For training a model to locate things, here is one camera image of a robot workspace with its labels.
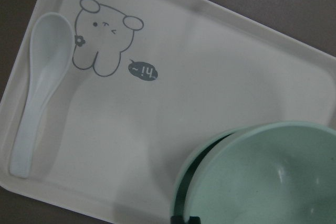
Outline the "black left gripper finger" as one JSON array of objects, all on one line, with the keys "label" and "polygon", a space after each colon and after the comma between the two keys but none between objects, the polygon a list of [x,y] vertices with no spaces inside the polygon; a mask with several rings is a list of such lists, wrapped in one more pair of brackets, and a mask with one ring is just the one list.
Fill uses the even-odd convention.
[{"label": "black left gripper finger", "polygon": [[181,215],[173,215],[170,218],[170,224],[201,224],[201,219],[198,216],[190,216],[185,220]]}]

